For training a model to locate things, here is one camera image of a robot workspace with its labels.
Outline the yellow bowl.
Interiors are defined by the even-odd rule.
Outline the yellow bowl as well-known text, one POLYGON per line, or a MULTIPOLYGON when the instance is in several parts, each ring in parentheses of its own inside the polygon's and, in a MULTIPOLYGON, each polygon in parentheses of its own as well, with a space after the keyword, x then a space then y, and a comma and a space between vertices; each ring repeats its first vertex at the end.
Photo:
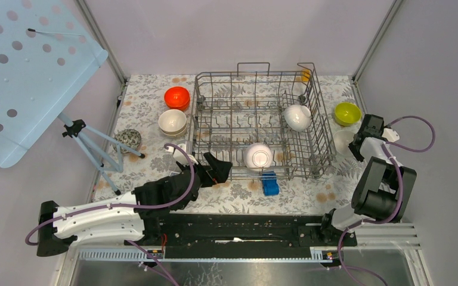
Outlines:
POLYGON ((361 110, 353 103, 341 102, 334 108, 335 122, 341 126, 351 126, 362 117, 361 110))

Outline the orange bowl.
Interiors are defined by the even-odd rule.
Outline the orange bowl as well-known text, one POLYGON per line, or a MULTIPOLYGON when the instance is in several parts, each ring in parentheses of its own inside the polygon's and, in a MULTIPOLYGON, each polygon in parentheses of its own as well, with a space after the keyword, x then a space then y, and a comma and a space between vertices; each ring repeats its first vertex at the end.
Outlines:
POLYGON ((168 108, 170 108, 170 109, 186 111, 186 110, 189 108, 189 106, 190 106, 190 102, 186 102, 186 103, 183 104, 183 105, 175 105, 175 104, 170 104, 170 103, 167 102, 166 105, 167 105, 168 108))
POLYGON ((182 86, 174 86, 165 92, 163 99, 165 103, 183 105, 186 102, 190 102, 190 93, 182 86))

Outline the grey wire dish rack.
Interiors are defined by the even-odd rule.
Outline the grey wire dish rack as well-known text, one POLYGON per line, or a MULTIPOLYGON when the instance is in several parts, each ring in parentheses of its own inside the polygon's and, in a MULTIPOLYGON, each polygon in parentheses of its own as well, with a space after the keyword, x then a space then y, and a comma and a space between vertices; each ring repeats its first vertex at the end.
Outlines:
POLYGON ((230 179, 253 179, 262 169, 247 168, 243 152, 251 144, 267 145, 273 153, 270 170, 280 179, 318 179, 335 159, 329 116, 312 62, 296 70, 250 71, 238 63, 235 71, 205 71, 194 80, 190 141, 192 154, 206 164, 203 154, 230 161, 230 179), (301 71, 311 77, 301 81, 301 71), (297 132, 282 112, 299 104, 311 111, 311 124, 297 132))

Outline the beige bowl with leaf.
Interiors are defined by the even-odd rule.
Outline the beige bowl with leaf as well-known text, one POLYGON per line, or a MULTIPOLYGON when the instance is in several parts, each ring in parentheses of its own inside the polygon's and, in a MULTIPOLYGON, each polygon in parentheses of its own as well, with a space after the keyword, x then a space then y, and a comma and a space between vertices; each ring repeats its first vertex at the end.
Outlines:
POLYGON ((182 137, 182 136, 184 136, 186 134, 187 129, 180 130, 180 131, 178 131, 176 133, 168 133, 168 132, 165 132, 164 130, 161 129, 160 132, 164 136, 166 136, 168 138, 179 138, 179 137, 182 137))

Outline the plain beige bowl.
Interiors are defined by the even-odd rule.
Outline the plain beige bowl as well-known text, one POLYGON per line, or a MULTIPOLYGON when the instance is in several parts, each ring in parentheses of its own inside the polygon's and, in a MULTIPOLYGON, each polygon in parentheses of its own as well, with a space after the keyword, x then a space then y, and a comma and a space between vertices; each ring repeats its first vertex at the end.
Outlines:
POLYGON ((170 109, 163 112, 158 119, 159 128, 164 133, 177 133, 186 126, 187 117, 181 110, 170 109))

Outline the white bowl back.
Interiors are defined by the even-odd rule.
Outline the white bowl back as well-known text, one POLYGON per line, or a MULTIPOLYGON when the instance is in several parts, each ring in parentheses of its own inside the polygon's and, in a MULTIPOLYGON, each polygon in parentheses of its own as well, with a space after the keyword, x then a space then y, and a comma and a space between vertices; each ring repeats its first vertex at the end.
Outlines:
POLYGON ((282 115, 288 126, 297 132, 305 131, 311 124, 311 111, 304 105, 290 105, 282 115))

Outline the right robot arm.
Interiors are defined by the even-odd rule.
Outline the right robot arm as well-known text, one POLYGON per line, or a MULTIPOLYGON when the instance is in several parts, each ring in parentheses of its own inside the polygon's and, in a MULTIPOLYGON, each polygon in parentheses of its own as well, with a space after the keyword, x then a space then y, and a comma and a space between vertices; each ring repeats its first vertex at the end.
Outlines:
POLYGON ((417 173, 400 163, 384 137, 384 119, 366 114, 348 148, 366 168, 349 205, 326 213, 316 234, 323 244, 334 245, 366 223, 396 223, 404 215, 417 173))

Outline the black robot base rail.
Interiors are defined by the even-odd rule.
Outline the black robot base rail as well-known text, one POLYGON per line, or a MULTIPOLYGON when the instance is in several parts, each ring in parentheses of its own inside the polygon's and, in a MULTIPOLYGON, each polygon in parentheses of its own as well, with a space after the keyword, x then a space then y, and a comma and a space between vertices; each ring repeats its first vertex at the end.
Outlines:
POLYGON ((144 220, 134 242, 157 246, 167 259, 307 259, 311 248, 357 246, 354 234, 330 225, 330 215, 170 213, 144 220))

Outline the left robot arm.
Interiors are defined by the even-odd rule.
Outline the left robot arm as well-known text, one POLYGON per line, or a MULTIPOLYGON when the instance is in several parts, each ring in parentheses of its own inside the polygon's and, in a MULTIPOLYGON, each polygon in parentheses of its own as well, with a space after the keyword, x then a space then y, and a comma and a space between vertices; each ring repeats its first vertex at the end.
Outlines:
POLYGON ((185 209, 197 200, 201 188, 226 182, 233 166, 210 152, 203 154, 205 166, 181 149, 174 150, 173 157, 181 169, 179 174, 147 182, 114 198, 71 207, 43 202, 35 231, 37 241, 31 242, 28 234, 26 244, 36 246, 38 257, 49 257, 65 253, 83 240, 157 243, 161 237, 159 218, 185 209))

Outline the white bowl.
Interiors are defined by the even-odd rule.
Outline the white bowl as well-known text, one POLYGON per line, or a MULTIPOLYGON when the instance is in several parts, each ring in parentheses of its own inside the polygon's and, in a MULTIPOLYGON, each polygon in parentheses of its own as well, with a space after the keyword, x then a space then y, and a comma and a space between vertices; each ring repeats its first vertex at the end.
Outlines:
POLYGON ((349 130, 340 130, 333 135, 335 149, 339 155, 344 157, 353 156, 348 145, 353 141, 354 135, 355 133, 349 130))
POLYGON ((311 111, 304 105, 290 105, 282 115, 288 126, 297 132, 305 131, 311 124, 311 111))
POLYGON ((269 168, 273 162, 271 149, 262 143, 249 145, 243 152, 243 161, 252 170, 269 168))

